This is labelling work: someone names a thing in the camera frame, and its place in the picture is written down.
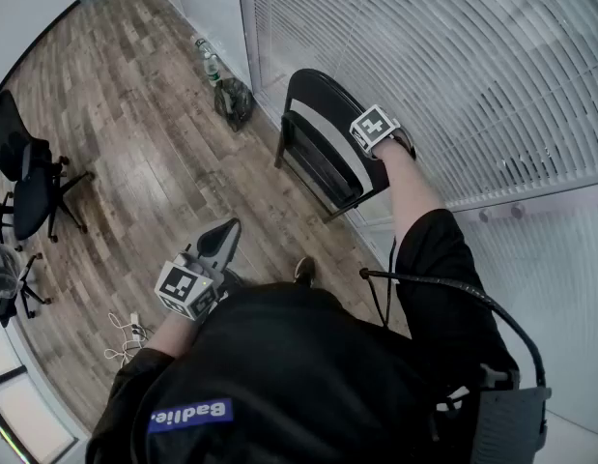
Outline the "plastic bottle green label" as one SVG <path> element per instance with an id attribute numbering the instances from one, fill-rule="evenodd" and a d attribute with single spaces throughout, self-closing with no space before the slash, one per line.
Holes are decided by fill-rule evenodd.
<path id="1" fill-rule="evenodd" d="M 221 80 L 221 72 L 217 60 L 217 56 L 213 53 L 206 52 L 204 54 L 203 65 L 207 79 L 210 84 L 215 87 L 216 84 Z"/>

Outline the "person's dark shoe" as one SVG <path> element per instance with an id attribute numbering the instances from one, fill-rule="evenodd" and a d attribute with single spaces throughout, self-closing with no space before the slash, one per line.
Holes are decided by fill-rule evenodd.
<path id="1" fill-rule="evenodd" d="M 311 287 L 316 278 L 316 263 L 311 256 L 305 256 L 297 263 L 294 283 Z"/>

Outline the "person's right forearm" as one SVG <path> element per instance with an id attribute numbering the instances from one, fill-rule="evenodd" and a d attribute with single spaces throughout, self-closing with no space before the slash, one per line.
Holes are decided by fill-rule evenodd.
<path id="1" fill-rule="evenodd" d="M 395 236 L 401 243 L 420 218 L 443 209 L 444 205 L 411 155 L 397 141 L 387 138 L 376 145 L 372 152 L 384 163 L 391 193 Z"/>

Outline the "person's left forearm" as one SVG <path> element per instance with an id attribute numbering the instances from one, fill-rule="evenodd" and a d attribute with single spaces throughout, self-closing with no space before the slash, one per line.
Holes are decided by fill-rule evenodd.
<path id="1" fill-rule="evenodd" d="M 177 359 L 191 348 L 199 328 L 195 321 L 170 311 L 144 348 Z"/>

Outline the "grey plastic-wrapped office chair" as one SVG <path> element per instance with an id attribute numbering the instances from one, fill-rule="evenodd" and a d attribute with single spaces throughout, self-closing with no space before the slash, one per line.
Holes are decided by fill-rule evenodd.
<path id="1" fill-rule="evenodd" d="M 37 260 L 43 255 L 33 254 L 24 267 L 17 251 L 10 246 L 0 244 L 0 326 L 7 328 L 12 318 L 17 316 L 16 301 L 21 299 L 28 319 L 34 319 L 36 312 L 31 311 L 27 300 L 34 299 L 40 305 L 50 305 L 51 298 L 42 299 L 27 283 L 27 277 Z"/>

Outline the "white window blinds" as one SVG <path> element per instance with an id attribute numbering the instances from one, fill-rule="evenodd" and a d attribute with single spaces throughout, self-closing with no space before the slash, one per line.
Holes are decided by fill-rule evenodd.
<path id="1" fill-rule="evenodd" d="M 598 0 L 254 0 L 261 97 L 328 74 L 452 206 L 598 180 Z"/>

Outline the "grey equipment box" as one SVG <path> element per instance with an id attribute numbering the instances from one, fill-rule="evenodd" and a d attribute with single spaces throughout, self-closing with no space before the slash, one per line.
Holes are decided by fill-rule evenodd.
<path id="1" fill-rule="evenodd" d="M 547 440 L 546 402 L 552 390 L 541 372 L 534 388 L 519 387 L 519 373 L 487 364 L 477 399 L 470 464 L 534 464 Z"/>

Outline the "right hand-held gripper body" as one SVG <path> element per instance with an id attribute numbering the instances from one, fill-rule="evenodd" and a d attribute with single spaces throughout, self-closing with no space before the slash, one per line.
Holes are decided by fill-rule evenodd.
<path id="1" fill-rule="evenodd" d="M 367 158 L 375 160 L 373 149 L 390 138 L 403 146 L 411 158 L 415 159 L 415 148 L 406 131 L 377 104 L 354 119 L 349 132 Z"/>

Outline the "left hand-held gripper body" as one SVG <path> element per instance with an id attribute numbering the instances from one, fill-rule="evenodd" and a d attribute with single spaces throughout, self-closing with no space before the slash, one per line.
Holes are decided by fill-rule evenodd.
<path id="1" fill-rule="evenodd" d="M 166 261 L 155 286 L 161 303 L 175 313 L 199 321 L 222 296 L 227 251 L 204 253 L 189 245 L 173 261 Z"/>

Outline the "dark framed window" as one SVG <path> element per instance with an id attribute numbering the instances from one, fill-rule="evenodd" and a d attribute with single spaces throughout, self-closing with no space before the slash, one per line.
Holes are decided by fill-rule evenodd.
<path id="1" fill-rule="evenodd" d="M 0 435 L 23 464 L 56 464 L 78 442 L 23 365 L 0 374 Z"/>

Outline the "black plastic bag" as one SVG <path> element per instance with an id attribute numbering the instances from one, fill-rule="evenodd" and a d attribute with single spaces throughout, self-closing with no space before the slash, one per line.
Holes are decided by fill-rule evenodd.
<path id="1" fill-rule="evenodd" d="M 250 120 L 253 108 L 253 95 L 239 79 L 222 78 L 215 84 L 214 109 L 232 131 L 239 131 Z"/>

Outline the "black folding chair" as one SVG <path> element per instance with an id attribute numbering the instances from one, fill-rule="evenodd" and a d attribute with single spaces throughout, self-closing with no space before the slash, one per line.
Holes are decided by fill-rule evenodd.
<path id="1" fill-rule="evenodd" d="M 292 108 L 293 102 L 309 107 L 344 139 L 360 159 L 371 184 L 369 190 L 363 188 L 348 159 L 329 138 Z M 364 112 L 365 108 L 324 72 L 300 69 L 290 77 L 274 166 L 281 167 L 286 162 L 284 155 L 288 153 L 311 178 L 326 197 L 316 198 L 326 213 L 324 223 L 357 208 L 389 187 L 383 162 L 368 158 L 350 134 L 351 122 Z"/>

